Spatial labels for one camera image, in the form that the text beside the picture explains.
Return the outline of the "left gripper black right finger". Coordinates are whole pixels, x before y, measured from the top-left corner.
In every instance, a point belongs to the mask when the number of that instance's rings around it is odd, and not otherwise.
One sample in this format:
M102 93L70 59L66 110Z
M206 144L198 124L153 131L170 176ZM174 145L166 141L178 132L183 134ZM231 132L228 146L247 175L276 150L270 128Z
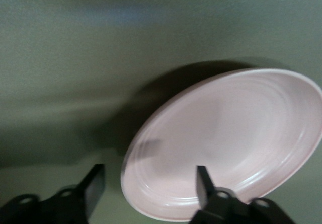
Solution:
M246 204L232 190L216 187L205 166L197 166L196 191L200 209L190 223L292 223L270 199L254 198Z

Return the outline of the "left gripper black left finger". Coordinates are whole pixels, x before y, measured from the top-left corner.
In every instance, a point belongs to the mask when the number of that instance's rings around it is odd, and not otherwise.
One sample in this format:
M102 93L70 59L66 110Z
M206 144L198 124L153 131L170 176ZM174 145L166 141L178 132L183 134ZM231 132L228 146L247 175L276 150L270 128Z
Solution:
M1 207L1 223L88 223L105 189L105 166L95 164L86 176L48 199L16 196Z

